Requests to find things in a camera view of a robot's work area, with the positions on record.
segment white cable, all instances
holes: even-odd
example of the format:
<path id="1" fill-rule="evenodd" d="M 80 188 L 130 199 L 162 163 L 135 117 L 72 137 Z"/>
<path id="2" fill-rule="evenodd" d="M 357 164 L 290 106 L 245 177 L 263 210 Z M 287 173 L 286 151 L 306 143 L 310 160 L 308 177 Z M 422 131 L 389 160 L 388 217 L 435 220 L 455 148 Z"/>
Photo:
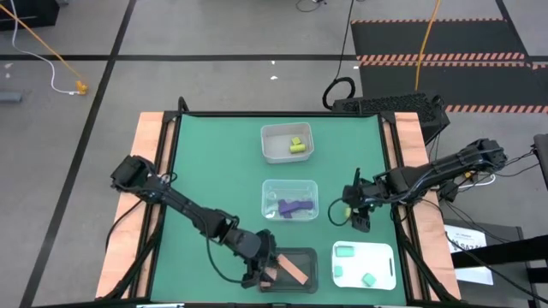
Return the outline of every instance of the white cable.
<path id="1" fill-rule="evenodd" d="M 469 184 L 469 185 L 461 185 L 459 186 L 459 189 L 463 189 L 463 188 L 470 188 L 470 187 L 480 187 L 480 186 L 487 186 L 487 185 L 490 185 L 492 184 L 495 179 L 497 179 L 497 177 L 495 175 L 491 175 L 491 180 L 488 181 L 488 182 L 485 182 L 485 183 L 475 183 L 475 184 Z"/>
<path id="2" fill-rule="evenodd" d="M 11 2 L 11 9 L 13 10 L 13 14 L 15 17 L 19 18 L 19 16 L 17 16 L 17 11 L 15 10 L 15 3 L 14 3 L 14 0 L 10 0 Z M 53 81 L 55 80 L 55 67 L 53 66 L 53 63 L 47 59 L 44 59 L 42 56 L 39 56 L 39 55 L 36 55 L 36 54 L 33 54 L 32 52 L 30 51 L 24 51 L 24 50 L 20 50 L 16 45 L 15 45 L 15 39 L 17 38 L 17 29 L 18 29 L 18 26 L 19 26 L 19 22 L 15 21 L 15 28 L 14 28 L 14 35 L 11 37 L 11 45 L 14 46 L 14 48 L 21 52 L 21 53 L 24 53 L 24 54 L 27 54 L 27 55 L 30 55 L 30 56 L 36 56 L 38 59 L 40 60 L 43 60 L 43 61 L 46 61 L 48 62 L 48 64 L 50 64 L 51 66 L 51 88 L 59 93 L 62 93 L 62 94 L 68 94 L 68 95 L 75 95 L 76 94 L 76 91 L 61 91 L 59 89 L 57 89 L 54 85 L 53 85 Z"/>

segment green table surface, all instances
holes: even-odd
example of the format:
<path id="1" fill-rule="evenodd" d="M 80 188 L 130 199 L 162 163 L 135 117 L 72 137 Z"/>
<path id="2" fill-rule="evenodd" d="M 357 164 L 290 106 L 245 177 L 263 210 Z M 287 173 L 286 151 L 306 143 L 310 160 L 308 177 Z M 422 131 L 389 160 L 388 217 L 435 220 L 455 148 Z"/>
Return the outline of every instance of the green table surface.
<path id="1" fill-rule="evenodd" d="M 308 122 L 315 150 L 305 162 L 268 164 L 262 156 L 260 129 L 267 124 Z M 372 231 L 349 225 L 335 227 L 327 207 L 351 184 L 354 171 L 369 178 L 384 172 L 384 157 L 376 116 L 339 117 L 194 117 L 185 115 L 177 146 L 172 186 L 201 206 L 240 217 L 240 228 L 257 232 L 268 228 L 278 247 L 311 247 L 318 254 L 316 293 L 260 293 L 255 287 L 222 280 L 206 256 L 205 238 L 191 222 L 167 209 L 152 300 L 183 302 L 293 303 L 341 305 L 404 305 L 402 267 L 390 207 L 372 214 Z M 311 222 L 272 222 L 261 215 L 261 186 L 267 179 L 314 180 L 319 189 L 319 216 Z M 344 206 L 333 219 L 344 220 Z M 386 243 L 392 247 L 396 288 L 374 290 L 337 287 L 331 275 L 331 248 L 338 240 Z M 246 268 L 222 246 L 211 245 L 218 268 L 240 280 Z"/>

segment gray floor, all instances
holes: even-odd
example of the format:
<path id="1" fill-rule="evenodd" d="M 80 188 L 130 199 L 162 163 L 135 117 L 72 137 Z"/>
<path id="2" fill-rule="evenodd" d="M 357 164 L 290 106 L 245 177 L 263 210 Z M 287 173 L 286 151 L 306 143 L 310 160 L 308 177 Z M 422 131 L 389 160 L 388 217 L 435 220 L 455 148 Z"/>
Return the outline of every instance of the gray floor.
<path id="1" fill-rule="evenodd" d="M 72 0 L 55 27 L 39 34 L 63 54 L 110 53 L 128 0 Z M 542 0 L 505 1 L 527 50 L 548 54 Z M 313 13 L 295 10 L 294 0 L 138 0 L 122 54 L 336 54 L 343 42 L 349 1 L 328 0 Z M 360 19 L 427 18 L 432 0 L 366 0 L 354 5 Z M 500 17 L 494 0 L 443 0 L 440 18 Z M 15 53 L 10 33 L 0 33 L 0 54 Z M 45 53 L 21 32 L 18 45 Z M 353 52 L 352 40 L 346 53 Z M 25 94 L 22 104 L 0 105 L 0 299 L 17 306 L 27 284 L 104 62 L 75 62 L 92 92 L 70 97 L 49 88 L 42 62 L 0 62 L 0 90 Z M 354 62 L 341 75 L 359 78 Z M 72 90 L 74 78 L 56 63 L 56 85 Z M 322 110 L 321 95 L 337 62 L 117 62 L 68 202 L 35 305 L 91 300 L 103 262 L 104 238 L 117 194 L 109 175 L 128 154 L 137 117 L 176 107 L 180 95 L 193 110 Z M 346 95 L 343 86 L 333 97 Z M 528 150 L 536 133 L 548 131 L 546 115 L 451 115 L 440 154 L 479 137 L 497 139 L 511 157 Z M 518 170 L 534 159 L 512 166 Z M 500 178 L 460 195 L 456 205 L 478 222 L 520 225 L 527 237 L 548 234 L 548 192 L 537 169 Z"/>

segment yellow cable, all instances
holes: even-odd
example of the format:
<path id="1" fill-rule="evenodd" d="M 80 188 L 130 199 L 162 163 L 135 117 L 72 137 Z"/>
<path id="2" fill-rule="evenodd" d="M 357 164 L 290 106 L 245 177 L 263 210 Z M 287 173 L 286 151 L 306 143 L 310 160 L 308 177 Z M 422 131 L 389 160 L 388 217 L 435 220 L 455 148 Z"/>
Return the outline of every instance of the yellow cable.
<path id="1" fill-rule="evenodd" d="M 73 69 L 68 63 L 66 63 L 64 61 L 64 59 L 59 56 L 59 54 L 57 54 L 48 44 L 45 43 L 44 40 L 42 40 L 40 38 L 40 36 L 38 36 L 38 34 L 34 33 L 33 30 L 31 30 L 30 27 L 28 27 L 23 21 L 21 21 L 19 18 L 17 18 L 15 15 L 13 15 L 8 9 L 6 9 L 2 4 L 0 4 L 0 9 L 2 9 L 4 12 L 6 12 L 6 14 L 8 14 L 11 18 L 13 18 L 15 21 L 19 22 L 20 25 L 24 26 L 25 29 L 27 29 L 33 36 L 35 39 L 37 39 L 40 43 L 42 43 L 42 45 L 47 48 L 47 50 L 49 50 L 52 54 L 54 54 L 68 69 L 70 69 L 71 72 L 73 72 L 78 78 L 80 78 L 81 80 L 83 80 L 82 76 L 80 74 L 78 74 L 78 72 L 76 72 L 75 69 Z"/>
<path id="2" fill-rule="evenodd" d="M 420 47 L 419 61 L 417 62 L 417 71 L 414 77 L 415 91 L 419 89 L 420 62 L 422 60 L 422 54 L 423 52 L 425 52 L 426 41 L 428 41 L 428 35 L 430 35 L 430 29 L 432 28 L 432 23 L 434 22 L 434 20 L 436 19 L 436 15 L 438 14 L 438 8 L 440 3 L 441 3 L 441 0 L 436 0 L 436 7 L 434 8 L 434 11 L 432 12 L 432 17 L 430 17 L 430 22 L 428 22 L 428 28 L 426 29 L 425 39 L 423 39 L 422 46 Z"/>

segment purple object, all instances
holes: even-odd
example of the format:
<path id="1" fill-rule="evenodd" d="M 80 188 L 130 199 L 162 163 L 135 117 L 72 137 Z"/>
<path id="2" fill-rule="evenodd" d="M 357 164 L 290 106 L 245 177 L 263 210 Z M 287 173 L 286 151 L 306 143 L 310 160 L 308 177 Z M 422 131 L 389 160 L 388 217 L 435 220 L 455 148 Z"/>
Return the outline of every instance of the purple object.
<path id="1" fill-rule="evenodd" d="M 312 201 L 293 201 L 291 203 L 287 203 L 284 199 L 280 199 L 277 204 L 277 210 L 280 214 L 282 214 L 282 216 L 284 213 L 291 213 L 296 210 L 311 210 L 314 208 L 314 202 Z"/>

